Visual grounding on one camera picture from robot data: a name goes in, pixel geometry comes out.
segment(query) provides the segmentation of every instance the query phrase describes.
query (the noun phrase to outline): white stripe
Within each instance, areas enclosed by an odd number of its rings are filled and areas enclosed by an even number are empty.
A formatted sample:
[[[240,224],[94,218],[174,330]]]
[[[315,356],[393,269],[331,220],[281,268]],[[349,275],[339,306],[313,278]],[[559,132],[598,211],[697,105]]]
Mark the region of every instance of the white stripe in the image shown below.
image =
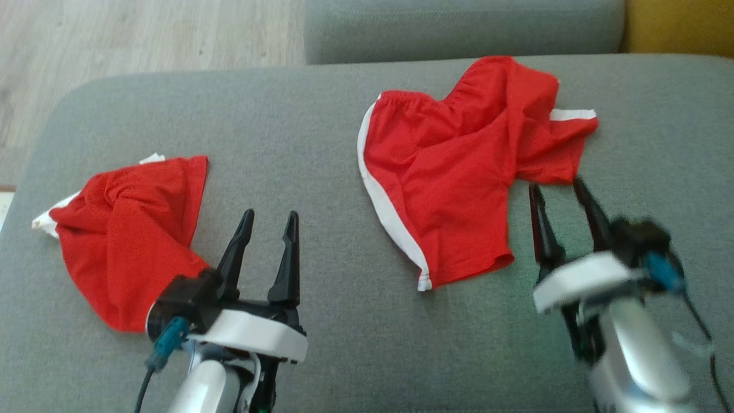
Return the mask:
[[[398,212],[395,210],[395,206],[390,202],[388,194],[382,185],[369,173],[367,165],[365,165],[365,144],[367,143],[367,132],[369,131],[369,122],[372,118],[372,111],[374,105],[367,109],[364,119],[362,119],[362,126],[360,127],[360,133],[357,136],[357,160],[360,166],[360,173],[362,174],[362,181],[364,182],[367,193],[369,194],[374,210],[377,213],[382,226],[397,244],[400,249],[408,255],[411,261],[413,261],[421,269],[421,276],[418,277],[418,291],[427,291],[432,288],[431,279],[428,273],[428,262],[426,262],[426,256],[423,254],[421,247],[413,239],[408,232],[405,224],[400,219]]]
[[[553,109],[550,111],[552,121],[570,121],[571,119],[593,119],[596,118],[594,110],[585,109]]]

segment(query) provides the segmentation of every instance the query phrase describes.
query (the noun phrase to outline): yellow cushion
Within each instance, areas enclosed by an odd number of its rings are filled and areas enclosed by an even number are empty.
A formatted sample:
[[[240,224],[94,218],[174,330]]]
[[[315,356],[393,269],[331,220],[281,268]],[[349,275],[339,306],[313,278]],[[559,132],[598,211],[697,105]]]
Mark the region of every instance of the yellow cushion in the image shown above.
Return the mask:
[[[627,0],[622,50],[734,57],[734,1]]]

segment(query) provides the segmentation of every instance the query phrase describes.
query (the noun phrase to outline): teal connector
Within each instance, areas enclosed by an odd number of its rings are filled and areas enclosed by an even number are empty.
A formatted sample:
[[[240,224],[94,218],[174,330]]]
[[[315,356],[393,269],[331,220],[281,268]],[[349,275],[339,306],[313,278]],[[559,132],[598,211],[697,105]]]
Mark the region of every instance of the teal connector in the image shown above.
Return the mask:
[[[163,330],[163,333],[153,345],[153,353],[145,360],[145,366],[156,373],[163,370],[168,358],[189,335],[189,322],[183,317],[175,317]]]
[[[686,291],[686,280],[673,268],[664,256],[651,252],[645,257],[645,267],[650,278],[673,294]]]

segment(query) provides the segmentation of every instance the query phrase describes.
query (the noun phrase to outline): sofa cushion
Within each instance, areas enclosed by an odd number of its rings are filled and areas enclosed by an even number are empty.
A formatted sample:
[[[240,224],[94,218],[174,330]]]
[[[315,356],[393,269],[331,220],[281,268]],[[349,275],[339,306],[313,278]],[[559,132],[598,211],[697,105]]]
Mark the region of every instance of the sofa cushion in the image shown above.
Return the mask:
[[[734,63],[712,57],[526,57],[556,75],[559,108],[588,107],[599,129],[581,173],[610,215],[653,216],[673,236],[691,294],[716,337],[722,386],[734,384]],[[0,232],[0,411],[129,412],[151,343],[105,327],[70,280],[59,244],[30,229],[94,173],[157,151],[211,165],[192,248],[216,264],[242,212],[255,228],[239,286],[265,298],[283,225],[301,217],[305,362],[278,373],[276,412],[593,412],[560,314],[539,316],[527,184],[509,195],[516,261],[421,293],[418,269],[380,225],[357,168],[357,132],[387,89],[445,96],[472,60],[151,74],[72,92],[48,119]],[[570,255],[591,250],[569,187],[544,188]],[[649,300],[668,334],[700,342],[680,302]],[[704,359],[678,351],[703,411]],[[177,353],[144,411],[184,379]]]
[[[307,0],[309,63],[617,51],[623,0]]]

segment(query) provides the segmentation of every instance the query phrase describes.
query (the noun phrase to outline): wooden floor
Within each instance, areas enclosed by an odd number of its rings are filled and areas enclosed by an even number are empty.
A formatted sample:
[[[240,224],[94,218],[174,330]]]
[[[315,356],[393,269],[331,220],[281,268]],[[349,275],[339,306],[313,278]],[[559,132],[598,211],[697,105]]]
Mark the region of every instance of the wooden floor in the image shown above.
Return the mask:
[[[302,65],[304,0],[0,0],[0,185],[54,105],[101,77]]]

